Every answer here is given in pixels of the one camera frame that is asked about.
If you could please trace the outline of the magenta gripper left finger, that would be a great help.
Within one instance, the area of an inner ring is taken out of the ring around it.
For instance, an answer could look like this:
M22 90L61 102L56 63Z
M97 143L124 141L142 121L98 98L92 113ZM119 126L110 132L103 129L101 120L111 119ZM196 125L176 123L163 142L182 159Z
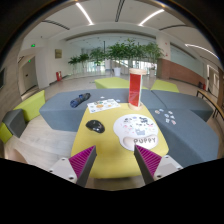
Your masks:
M96 147L91 146L70 158L59 159L49 172L85 187L96 156Z

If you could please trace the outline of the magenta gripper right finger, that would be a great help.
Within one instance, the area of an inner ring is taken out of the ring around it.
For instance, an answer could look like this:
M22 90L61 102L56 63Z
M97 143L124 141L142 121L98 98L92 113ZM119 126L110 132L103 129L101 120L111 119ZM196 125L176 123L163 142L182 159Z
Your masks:
M134 148L134 156L145 184L150 184L182 169L182 166L171 156L161 157L138 145Z

